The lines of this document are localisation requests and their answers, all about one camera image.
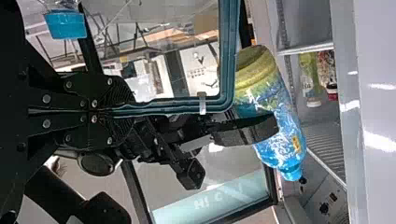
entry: plastic bottle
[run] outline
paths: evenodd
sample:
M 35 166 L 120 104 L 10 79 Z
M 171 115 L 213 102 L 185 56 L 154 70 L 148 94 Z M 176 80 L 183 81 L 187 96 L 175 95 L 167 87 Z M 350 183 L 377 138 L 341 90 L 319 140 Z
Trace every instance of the plastic bottle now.
M 335 74 L 334 51 L 323 50 L 317 56 L 318 78 L 320 85 L 326 89 L 330 101 L 338 100 L 337 75 Z
M 303 85 L 303 96 L 306 98 L 306 106 L 321 106 L 319 99 L 321 87 L 318 80 L 317 54 L 315 52 L 299 55 L 301 82 Z
M 45 0 L 44 18 L 53 39 L 87 37 L 84 14 L 78 12 L 79 0 Z
M 279 132 L 253 145 L 258 157 L 289 181 L 302 176 L 305 137 L 271 52 L 263 46 L 238 53 L 234 107 L 239 117 L 274 113 Z

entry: bolt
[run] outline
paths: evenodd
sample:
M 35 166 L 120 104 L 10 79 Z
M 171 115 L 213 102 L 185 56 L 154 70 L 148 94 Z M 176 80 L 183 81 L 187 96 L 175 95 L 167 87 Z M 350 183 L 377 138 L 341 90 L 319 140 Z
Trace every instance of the bolt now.
M 92 107 L 96 108 L 98 106 L 98 101 L 97 100 L 93 100 L 92 101 Z
M 70 134 L 68 134 L 65 138 L 64 141 L 66 142 L 70 142 L 72 140 L 72 136 Z
M 50 103 L 50 95 L 45 94 L 45 95 L 43 96 L 43 103 L 44 103 L 44 104 L 49 104 L 49 103 Z
M 107 138 L 107 144 L 108 145 L 113 144 L 113 138 L 111 138 L 111 137 Z
M 45 119 L 43 122 L 43 128 L 48 129 L 50 127 L 50 120 Z
M 91 118 L 92 123 L 96 123 L 98 121 L 98 117 L 96 115 L 93 115 Z
M 72 88 L 72 86 L 73 86 L 73 83 L 71 81 L 66 82 L 66 88 L 67 89 Z
M 81 121 L 82 123 L 85 122 L 85 120 L 87 120 L 87 117 L 85 115 L 81 116 L 81 118 L 79 118 L 79 121 Z

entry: cable clip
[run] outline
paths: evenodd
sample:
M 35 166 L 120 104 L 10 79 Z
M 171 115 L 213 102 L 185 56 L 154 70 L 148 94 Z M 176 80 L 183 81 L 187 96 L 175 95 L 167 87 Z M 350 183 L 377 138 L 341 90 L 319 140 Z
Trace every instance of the cable clip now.
M 206 114 L 206 92 L 198 91 L 197 95 L 199 97 L 199 114 L 205 115 Z

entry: blue liquid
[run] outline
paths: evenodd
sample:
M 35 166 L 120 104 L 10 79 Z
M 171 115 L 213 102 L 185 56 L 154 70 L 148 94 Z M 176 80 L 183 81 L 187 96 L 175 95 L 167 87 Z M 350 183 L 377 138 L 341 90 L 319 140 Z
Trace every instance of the blue liquid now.
M 266 53 L 265 63 L 257 69 L 267 71 L 266 66 L 274 65 L 274 58 L 269 57 L 268 49 L 255 48 L 262 48 Z M 306 154 L 306 140 L 283 79 L 277 68 L 267 73 L 256 71 L 252 76 L 265 78 L 249 88 L 236 91 L 236 112 L 241 118 L 268 113 L 275 115 L 279 132 L 253 147 L 262 162 L 279 170 L 286 180 L 298 180 L 302 177 L 301 162 Z
M 75 10 L 52 10 L 44 15 L 53 39 L 78 39 L 87 37 L 85 19 Z

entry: robotic arm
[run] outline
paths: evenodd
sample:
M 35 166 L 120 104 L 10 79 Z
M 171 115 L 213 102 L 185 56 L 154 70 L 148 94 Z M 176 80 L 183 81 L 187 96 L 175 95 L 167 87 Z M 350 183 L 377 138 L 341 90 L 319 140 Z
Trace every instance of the robotic arm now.
M 223 122 L 211 115 L 122 115 L 117 108 L 134 102 L 134 94 L 121 77 L 103 74 L 89 31 L 78 41 L 88 73 L 58 74 L 25 39 L 16 0 L 0 3 L 0 22 L 7 30 L 0 36 L 0 118 L 7 129 L 0 135 L 1 224 L 15 222 L 23 194 L 59 223 L 71 217 L 86 224 L 131 223 L 105 193 L 86 201 L 43 167 L 52 155 L 76 159 L 98 176 L 112 174 L 124 161 L 169 165 L 185 189 L 198 189 L 205 178 L 195 158 L 201 147 L 250 145 L 277 133 L 271 115 Z

